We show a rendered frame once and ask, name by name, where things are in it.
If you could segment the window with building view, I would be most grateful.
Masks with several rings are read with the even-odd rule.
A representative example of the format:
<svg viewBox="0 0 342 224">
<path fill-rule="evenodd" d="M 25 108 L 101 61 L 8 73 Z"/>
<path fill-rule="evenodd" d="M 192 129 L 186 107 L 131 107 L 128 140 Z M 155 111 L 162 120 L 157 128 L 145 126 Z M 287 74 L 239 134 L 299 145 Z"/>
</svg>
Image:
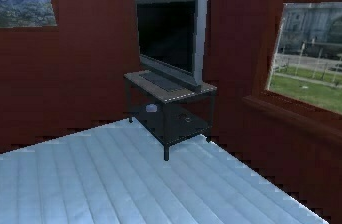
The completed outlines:
<svg viewBox="0 0 342 224">
<path fill-rule="evenodd" d="M 266 89 L 342 115 L 342 0 L 283 4 Z"/>
</svg>

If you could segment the grey flat television set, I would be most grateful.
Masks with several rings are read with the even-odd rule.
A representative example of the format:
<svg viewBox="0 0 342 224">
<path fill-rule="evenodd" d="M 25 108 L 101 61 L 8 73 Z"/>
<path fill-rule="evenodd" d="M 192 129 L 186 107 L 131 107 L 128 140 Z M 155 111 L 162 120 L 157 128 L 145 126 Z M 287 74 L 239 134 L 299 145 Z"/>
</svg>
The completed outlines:
<svg viewBox="0 0 342 224">
<path fill-rule="evenodd" d="M 193 92 L 203 87 L 208 0 L 135 0 L 141 64 Z"/>
</svg>

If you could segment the black television stand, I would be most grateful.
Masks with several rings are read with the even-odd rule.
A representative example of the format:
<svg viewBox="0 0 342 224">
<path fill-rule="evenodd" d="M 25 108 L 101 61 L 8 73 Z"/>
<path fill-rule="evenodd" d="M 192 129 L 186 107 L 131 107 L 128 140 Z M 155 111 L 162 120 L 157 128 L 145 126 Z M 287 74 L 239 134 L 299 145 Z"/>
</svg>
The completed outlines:
<svg viewBox="0 0 342 224">
<path fill-rule="evenodd" d="M 126 93 L 126 115 L 130 123 L 138 120 L 163 146 L 164 160 L 169 160 L 169 151 L 172 145 L 178 144 L 199 134 L 211 141 L 215 97 L 217 87 L 203 82 L 197 92 L 186 88 L 167 91 L 157 84 L 144 78 L 150 74 L 149 70 L 126 73 L 124 86 Z M 150 103 L 157 107 L 155 112 L 147 111 L 147 104 L 134 105 L 131 101 L 131 90 L 137 88 Z M 210 99 L 209 119 L 204 120 L 198 115 L 183 107 L 183 104 Z"/>
</svg>

